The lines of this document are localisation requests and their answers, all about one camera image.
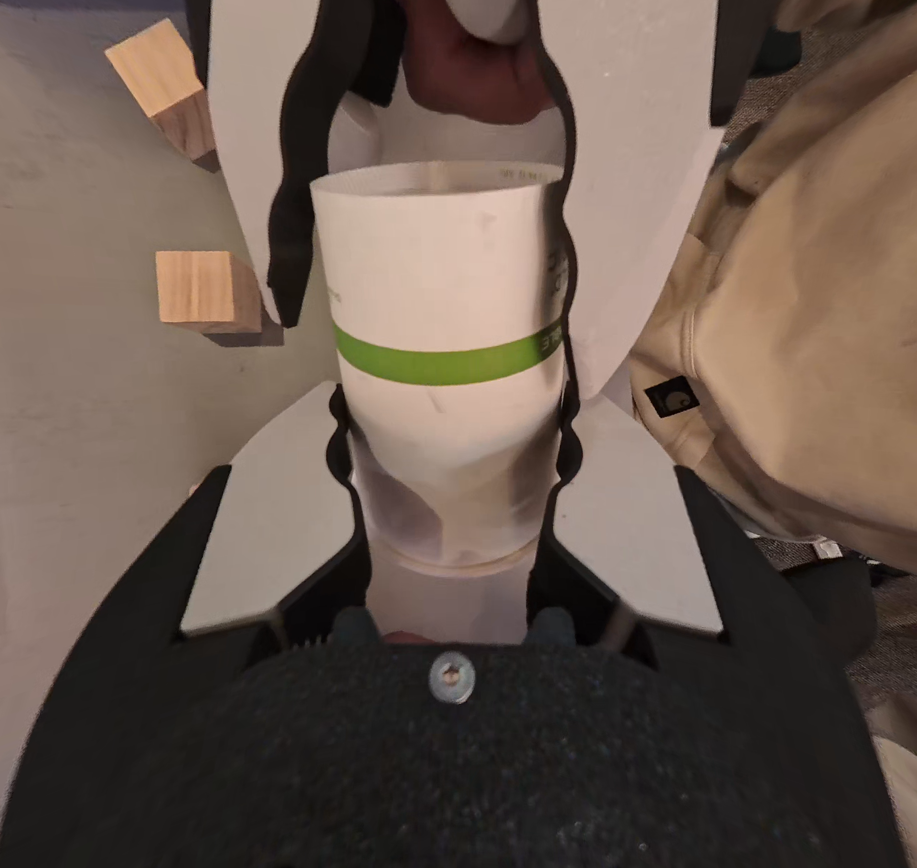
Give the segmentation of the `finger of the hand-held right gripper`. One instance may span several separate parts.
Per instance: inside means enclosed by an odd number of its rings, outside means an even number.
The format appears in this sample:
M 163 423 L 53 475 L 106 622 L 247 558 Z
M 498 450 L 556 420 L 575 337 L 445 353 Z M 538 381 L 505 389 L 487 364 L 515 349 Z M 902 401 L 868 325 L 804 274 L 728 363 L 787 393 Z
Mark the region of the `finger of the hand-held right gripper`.
M 211 0 L 216 151 L 270 316 L 300 321 L 315 261 L 311 184 L 383 160 L 377 109 L 405 43 L 394 0 Z
M 562 80 L 576 259 L 568 336 L 597 396 L 657 305 L 723 130 L 710 104 L 719 0 L 535 0 Z

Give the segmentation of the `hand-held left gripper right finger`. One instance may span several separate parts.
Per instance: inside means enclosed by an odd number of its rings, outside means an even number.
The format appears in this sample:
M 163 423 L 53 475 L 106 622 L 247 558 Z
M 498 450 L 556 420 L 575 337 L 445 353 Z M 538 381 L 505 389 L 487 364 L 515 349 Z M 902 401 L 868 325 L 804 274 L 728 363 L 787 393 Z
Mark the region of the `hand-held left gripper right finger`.
M 724 625 L 675 466 L 605 396 L 567 382 L 551 488 L 526 586 L 530 632 L 564 610 L 581 646 L 636 648 L 644 628 L 717 640 Z

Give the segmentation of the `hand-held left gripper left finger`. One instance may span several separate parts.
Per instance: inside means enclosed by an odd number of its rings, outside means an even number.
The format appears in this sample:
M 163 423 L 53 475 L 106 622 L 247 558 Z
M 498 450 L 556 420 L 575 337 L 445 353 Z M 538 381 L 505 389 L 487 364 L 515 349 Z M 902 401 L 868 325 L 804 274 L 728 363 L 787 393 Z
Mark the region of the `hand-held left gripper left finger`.
M 235 456 L 183 634 L 266 624 L 282 643 L 316 643 L 365 606 L 373 567 L 349 429 L 342 386 L 324 382 Z

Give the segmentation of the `wooden cube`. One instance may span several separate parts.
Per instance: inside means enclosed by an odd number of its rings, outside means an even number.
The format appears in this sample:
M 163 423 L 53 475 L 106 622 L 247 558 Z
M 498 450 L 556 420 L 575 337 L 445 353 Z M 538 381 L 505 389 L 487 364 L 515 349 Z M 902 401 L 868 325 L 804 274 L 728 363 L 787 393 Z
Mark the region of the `wooden cube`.
M 159 319 L 201 334 L 259 334 L 262 302 L 252 268 L 229 252 L 155 253 Z
M 106 57 L 161 136 L 192 163 L 217 173 L 207 91 L 172 20 L 162 19 L 109 47 Z

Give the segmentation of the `person's right hand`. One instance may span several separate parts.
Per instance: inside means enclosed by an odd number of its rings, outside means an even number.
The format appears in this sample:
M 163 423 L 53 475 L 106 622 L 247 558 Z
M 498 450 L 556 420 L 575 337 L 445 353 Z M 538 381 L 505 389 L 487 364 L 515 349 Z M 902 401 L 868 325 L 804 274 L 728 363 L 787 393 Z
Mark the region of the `person's right hand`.
M 529 40 L 500 45 L 479 39 L 446 0 L 396 1 L 406 19 L 405 82 L 420 107 L 508 126 L 555 106 Z

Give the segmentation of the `person's beige hoodie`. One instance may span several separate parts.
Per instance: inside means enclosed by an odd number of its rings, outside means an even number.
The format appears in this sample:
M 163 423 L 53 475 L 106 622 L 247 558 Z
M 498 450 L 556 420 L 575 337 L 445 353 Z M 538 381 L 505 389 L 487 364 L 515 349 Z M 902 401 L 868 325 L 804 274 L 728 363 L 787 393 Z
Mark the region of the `person's beige hoodie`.
M 745 530 L 915 574 L 915 0 L 780 0 L 854 33 L 745 129 L 629 356 L 636 417 Z

